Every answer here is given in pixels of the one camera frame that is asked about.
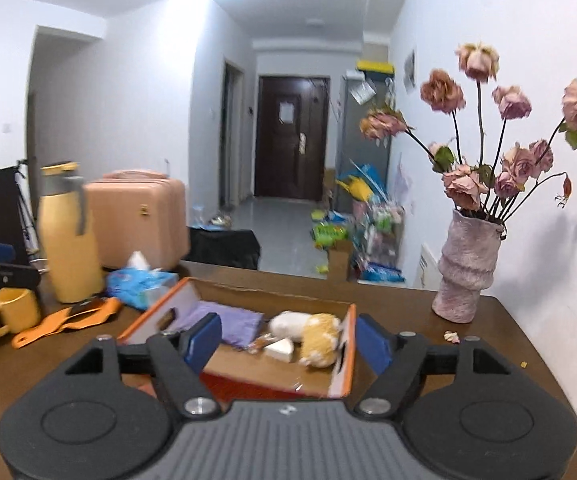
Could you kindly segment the pink textured vase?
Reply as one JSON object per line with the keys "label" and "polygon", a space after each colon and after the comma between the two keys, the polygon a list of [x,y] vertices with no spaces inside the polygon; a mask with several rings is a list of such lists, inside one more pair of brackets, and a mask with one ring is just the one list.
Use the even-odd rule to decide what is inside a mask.
{"label": "pink textured vase", "polygon": [[498,223],[453,211],[447,238],[441,248],[441,274],[432,310],[456,323],[473,321],[481,292],[494,283],[505,228]]}

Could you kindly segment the white and yellow plush toy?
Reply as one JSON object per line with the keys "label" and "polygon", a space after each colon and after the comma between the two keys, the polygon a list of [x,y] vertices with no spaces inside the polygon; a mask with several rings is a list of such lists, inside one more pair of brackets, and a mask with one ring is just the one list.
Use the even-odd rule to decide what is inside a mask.
{"label": "white and yellow plush toy", "polygon": [[337,359],[342,322],[330,313],[284,311],[269,322],[273,337],[299,344],[299,364],[327,368]]}

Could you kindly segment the yellow watering can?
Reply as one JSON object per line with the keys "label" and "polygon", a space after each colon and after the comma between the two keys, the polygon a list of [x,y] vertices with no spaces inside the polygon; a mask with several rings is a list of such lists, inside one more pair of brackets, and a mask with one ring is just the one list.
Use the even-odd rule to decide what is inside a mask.
{"label": "yellow watering can", "polygon": [[335,183],[357,202],[368,203],[373,196],[372,188],[362,177],[349,176],[344,180],[336,180]]}

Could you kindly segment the yellow ceramic mug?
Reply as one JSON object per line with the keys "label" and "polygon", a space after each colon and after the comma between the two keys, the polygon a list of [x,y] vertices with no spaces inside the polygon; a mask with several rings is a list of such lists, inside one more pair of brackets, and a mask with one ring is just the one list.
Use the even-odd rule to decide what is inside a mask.
{"label": "yellow ceramic mug", "polygon": [[36,295],[26,288],[0,289],[0,337],[37,326],[41,312]]}

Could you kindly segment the dark brown entrance door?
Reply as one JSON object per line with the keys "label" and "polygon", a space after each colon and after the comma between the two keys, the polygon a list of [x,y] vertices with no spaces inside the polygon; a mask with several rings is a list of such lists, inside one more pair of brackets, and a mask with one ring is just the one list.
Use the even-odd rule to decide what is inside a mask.
{"label": "dark brown entrance door", "polygon": [[257,197],[320,200],[329,104],[328,78],[259,78],[254,179]]}

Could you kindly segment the wall picture frame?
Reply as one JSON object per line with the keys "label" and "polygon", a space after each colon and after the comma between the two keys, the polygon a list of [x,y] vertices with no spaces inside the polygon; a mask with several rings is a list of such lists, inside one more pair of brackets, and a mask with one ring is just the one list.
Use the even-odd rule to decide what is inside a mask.
{"label": "wall picture frame", "polygon": [[403,62],[403,87],[407,92],[412,92],[417,88],[417,76],[415,76],[415,61],[417,60],[417,51],[412,49],[405,62]]}

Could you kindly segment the purple linen sachet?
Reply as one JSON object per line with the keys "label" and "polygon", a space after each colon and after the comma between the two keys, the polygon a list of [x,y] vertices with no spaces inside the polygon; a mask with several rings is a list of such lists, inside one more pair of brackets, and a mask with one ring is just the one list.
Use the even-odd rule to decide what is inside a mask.
{"label": "purple linen sachet", "polygon": [[220,318],[222,341],[239,349],[245,349],[256,339],[264,323],[264,315],[260,312],[200,300],[188,311],[177,313],[166,330],[189,330],[209,313],[216,313]]}

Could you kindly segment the black stool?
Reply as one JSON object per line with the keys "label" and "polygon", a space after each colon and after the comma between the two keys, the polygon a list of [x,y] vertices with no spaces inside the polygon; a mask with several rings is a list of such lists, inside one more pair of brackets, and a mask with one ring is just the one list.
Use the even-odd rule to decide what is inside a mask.
{"label": "black stool", "polygon": [[190,229],[191,248],[185,261],[257,270],[260,244],[251,230]]}

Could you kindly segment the red cardboard box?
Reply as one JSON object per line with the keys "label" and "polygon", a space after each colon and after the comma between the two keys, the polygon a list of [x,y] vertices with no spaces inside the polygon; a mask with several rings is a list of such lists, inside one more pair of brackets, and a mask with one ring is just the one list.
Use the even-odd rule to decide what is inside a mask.
{"label": "red cardboard box", "polygon": [[265,292],[261,289],[219,285],[199,278],[184,278],[166,295],[142,313],[119,336],[122,344],[143,344],[148,337],[165,330],[166,318],[178,322],[200,300],[260,312],[273,318],[284,311],[309,314],[330,313],[341,320],[339,355],[333,365],[316,370],[298,363],[299,352],[285,363],[264,352],[255,354],[220,344],[200,379],[221,402],[233,399],[340,399],[353,386],[357,309],[354,304],[307,296]]}

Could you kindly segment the grey refrigerator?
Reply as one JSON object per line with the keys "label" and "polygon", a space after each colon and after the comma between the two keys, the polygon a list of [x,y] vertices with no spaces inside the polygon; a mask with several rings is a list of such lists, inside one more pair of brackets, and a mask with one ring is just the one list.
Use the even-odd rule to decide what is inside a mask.
{"label": "grey refrigerator", "polygon": [[375,133],[372,114],[391,96],[393,74],[375,70],[350,70],[341,82],[337,113],[336,177],[359,174],[360,167],[386,188],[391,139]]}

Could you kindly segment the pink hard-shell suitcase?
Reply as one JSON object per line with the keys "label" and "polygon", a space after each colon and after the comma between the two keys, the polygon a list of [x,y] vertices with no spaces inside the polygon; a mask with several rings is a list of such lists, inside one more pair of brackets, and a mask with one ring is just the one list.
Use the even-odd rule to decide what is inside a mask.
{"label": "pink hard-shell suitcase", "polygon": [[185,185],[156,171],[119,170],[84,186],[102,266],[119,269],[135,252],[152,268],[174,269],[190,250]]}

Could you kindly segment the blue tissue pack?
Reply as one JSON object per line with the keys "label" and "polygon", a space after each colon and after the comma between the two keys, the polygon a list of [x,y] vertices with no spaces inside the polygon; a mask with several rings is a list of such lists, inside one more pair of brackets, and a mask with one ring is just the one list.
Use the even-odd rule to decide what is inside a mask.
{"label": "blue tissue pack", "polygon": [[106,276],[108,296],[139,311],[150,309],[179,281],[177,273],[152,268],[142,252],[132,252],[127,264]]}

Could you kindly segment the white makeup sponge wedge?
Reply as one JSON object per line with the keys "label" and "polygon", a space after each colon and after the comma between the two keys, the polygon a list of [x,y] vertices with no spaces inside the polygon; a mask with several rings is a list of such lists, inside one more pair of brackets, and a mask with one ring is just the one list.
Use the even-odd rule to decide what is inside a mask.
{"label": "white makeup sponge wedge", "polygon": [[282,338],[272,342],[272,344],[268,344],[264,347],[262,353],[270,359],[290,363],[293,361],[294,351],[294,342],[290,338]]}

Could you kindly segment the yellow box on refrigerator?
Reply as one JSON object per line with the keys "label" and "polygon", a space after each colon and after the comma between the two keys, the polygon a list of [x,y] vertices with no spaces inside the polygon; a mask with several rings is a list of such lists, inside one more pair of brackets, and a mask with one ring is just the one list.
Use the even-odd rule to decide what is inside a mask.
{"label": "yellow box on refrigerator", "polygon": [[362,72],[374,72],[386,75],[392,75],[395,73],[394,65],[389,62],[358,60],[356,67],[357,70],[362,70]]}

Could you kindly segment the yellow thermos jug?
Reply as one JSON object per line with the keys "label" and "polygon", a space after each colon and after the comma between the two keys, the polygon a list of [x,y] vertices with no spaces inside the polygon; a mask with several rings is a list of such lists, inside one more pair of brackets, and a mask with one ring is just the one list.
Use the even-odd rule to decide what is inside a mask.
{"label": "yellow thermos jug", "polygon": [[76,162],[41,168],[39,236],[55,296],[79,304],[104,289],[93,216]]}

